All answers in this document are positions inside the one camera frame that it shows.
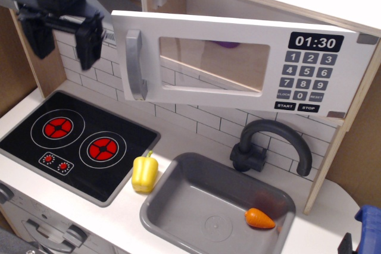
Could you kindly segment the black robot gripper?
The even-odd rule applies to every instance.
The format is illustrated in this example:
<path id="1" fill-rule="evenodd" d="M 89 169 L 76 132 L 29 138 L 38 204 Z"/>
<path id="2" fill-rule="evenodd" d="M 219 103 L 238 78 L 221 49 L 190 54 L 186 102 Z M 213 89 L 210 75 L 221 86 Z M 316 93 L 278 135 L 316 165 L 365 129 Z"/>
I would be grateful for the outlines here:
<path id="1" fill-rule="evenodd" d="M 40 15 L 60 17 L 72 15 L 85 20 L 75 32 L 76 52 L 82 70 L 89 70 L 100 59 L 105 31 L 103 14 L 87 0 L 13 0 L 18 9 L 28 9 Z M 52 29 L 40 19 L 21 18 L 21 26 L 35 55 L 46 58 L 55 49 Z"/>

